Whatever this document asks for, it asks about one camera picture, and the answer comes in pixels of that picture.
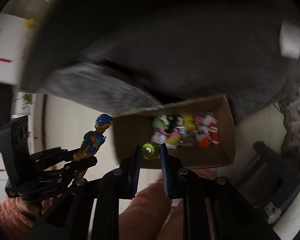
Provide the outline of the left hand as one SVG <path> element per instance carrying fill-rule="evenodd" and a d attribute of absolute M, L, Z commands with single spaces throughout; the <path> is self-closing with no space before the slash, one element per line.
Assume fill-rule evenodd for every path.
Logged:
<path fill-rule="evenodd" d="M 42 201 L 41 204 L 33 204 L 31 202 L 25 201 L 23 198 L 17 197 L 15 199 L 15 204 L 17 209 L 21 213 L 30 213 L 30 214 L 35 214 L 35 213 L 41 213 L 44 214 L 49 207 L 53 204 L 53 199 L 46 199 Z"/>

